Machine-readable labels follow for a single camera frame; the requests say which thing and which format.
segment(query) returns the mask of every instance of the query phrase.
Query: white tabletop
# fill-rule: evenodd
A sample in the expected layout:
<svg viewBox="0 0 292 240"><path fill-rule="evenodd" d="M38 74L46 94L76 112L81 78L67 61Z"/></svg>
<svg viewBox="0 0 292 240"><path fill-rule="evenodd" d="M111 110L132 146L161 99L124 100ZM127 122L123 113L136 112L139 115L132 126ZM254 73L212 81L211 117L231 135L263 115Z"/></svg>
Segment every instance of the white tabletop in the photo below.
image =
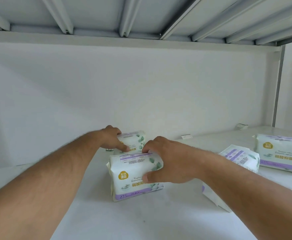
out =
<svg viewBox="0 0 292 240"><path fill-rule="evenodd" d="M292 136L264 126L180 142L217 153L231 144L253 149L256 133ZM165 183L163 190L113 202L105 166L109 154L98 150L52 239L256 239L234 213L202 195L200 180ZM30 165L0 169L0 187ZM260 167L260 174L292 189L292 172Z"/></svg>

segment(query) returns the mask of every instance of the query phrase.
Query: sanitary pad package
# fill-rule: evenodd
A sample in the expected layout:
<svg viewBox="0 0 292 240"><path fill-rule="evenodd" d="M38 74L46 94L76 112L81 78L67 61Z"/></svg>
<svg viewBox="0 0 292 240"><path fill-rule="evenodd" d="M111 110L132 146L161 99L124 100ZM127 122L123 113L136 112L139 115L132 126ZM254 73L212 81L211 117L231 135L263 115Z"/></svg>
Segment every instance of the sanitary pad package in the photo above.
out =
<svg viewBox="0 0 292 240"><path fill-rule="evenodd" d="M142 130L120 134L117 136L117 138L121 143L129 146L130 152L122 152L118 149L114 149L114 155L141 153L141 150L145 145L145 133Z"/></svg>
<svg viewBox="0 0 292 240"><path fill-rule="evenodd" d="M107 167L112 177L113 200L163 189L162 183L145 184L141 179L145 173L161 169L163 165L160 156L152 152L110 156Z"/></svg>
<svg viewBox="0 0 292 240"><path fill-rule="evenodd" d="M260 165L292 172L292 137L256 135Z"/></svg>
<svg viewBox="0 0 292 240"><path fill-rule="evenodd" d="M219 153L219 155L224 156L228 160L233 161L234 163L254 173L258 172L260 163L259 154L251 151L248 148L231 145L227 149ZM232 212L232 210L226 205L226 203L205 183L202 183L202 193L217 206L220 206L228 212Z"/></svg>

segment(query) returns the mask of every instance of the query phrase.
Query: hand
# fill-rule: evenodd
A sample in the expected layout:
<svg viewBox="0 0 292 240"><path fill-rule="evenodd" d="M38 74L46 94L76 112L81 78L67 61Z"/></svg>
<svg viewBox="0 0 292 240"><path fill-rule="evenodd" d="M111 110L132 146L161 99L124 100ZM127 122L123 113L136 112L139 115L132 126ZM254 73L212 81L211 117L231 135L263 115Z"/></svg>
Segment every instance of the hand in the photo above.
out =
<svg viewBox="0 0 292 240"><path fill-rule="evenodd" d="M122 133L118 128L114 128L111 125L108 125L105 129L101 129L96 132L98 133L98 137L101 140L100 147L105 149L117 148L122 152L130 151L128 146L124 145L118 140L117 135Z"/></svg>
<svg viewBox="0 0 292 240"><path fill-rule="evenodd" d="M209 153L180 142L158 136L144 146L142 152L156 152L163 160L162 169L148 172L143 176L145 183L185 183L197 176L197 161L202 153Z"/></svg>

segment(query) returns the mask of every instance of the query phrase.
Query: forearm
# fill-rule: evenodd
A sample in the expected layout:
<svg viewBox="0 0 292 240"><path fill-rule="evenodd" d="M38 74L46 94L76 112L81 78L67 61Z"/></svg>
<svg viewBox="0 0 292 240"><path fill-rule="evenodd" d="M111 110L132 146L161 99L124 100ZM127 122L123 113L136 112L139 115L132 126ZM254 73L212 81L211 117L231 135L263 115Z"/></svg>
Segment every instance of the forearm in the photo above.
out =
<svg viewBox="0 0 292 240"><path fill-rule="evenodd" d="M197 150L197 177L207 183L258 239L292 239L292 190L226 158Z"/></svg>
<svg viewBox="0 0 292 240"><path fill-rule="evenodd" d="M99 147L98 135L87 133L0 189L0 239L49 239Z"/></svg>

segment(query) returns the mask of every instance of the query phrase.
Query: skin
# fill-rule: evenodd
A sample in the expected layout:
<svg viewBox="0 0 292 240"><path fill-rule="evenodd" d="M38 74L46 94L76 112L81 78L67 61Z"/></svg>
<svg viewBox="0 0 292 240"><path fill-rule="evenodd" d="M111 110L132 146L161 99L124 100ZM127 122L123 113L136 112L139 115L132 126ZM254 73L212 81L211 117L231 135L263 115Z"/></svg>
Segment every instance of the skin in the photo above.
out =
<svg viewBox="0 0 292 240"><path fill-rule="evenodd" d="M51 153L0 189L0 239L49 239L72 203L99 147L129 148L118 128L89 132ZM258 239L292 239L292 190L212 152L164 137L149 141L164 167L145 183L207 183Z"/></svg>

